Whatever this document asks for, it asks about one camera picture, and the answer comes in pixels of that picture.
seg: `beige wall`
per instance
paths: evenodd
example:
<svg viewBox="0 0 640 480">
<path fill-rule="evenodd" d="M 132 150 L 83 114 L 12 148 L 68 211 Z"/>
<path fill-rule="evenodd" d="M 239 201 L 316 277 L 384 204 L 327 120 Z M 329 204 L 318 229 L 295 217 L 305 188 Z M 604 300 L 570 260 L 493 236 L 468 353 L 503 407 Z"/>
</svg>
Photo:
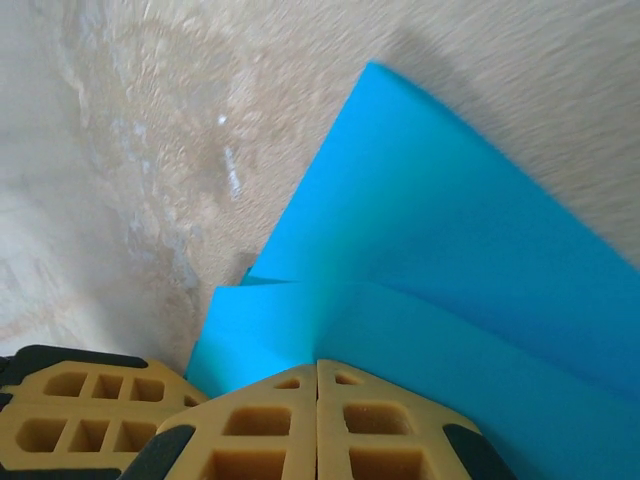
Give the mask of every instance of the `beige wall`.
<svg viewBox="0 0 640 480">
<path fill-rule="evenodd" d="M 370 58 L 640 264 L 638 25 L 622 0 L 0 2 L 0 353 L 184 366 Z"/>
</svg>

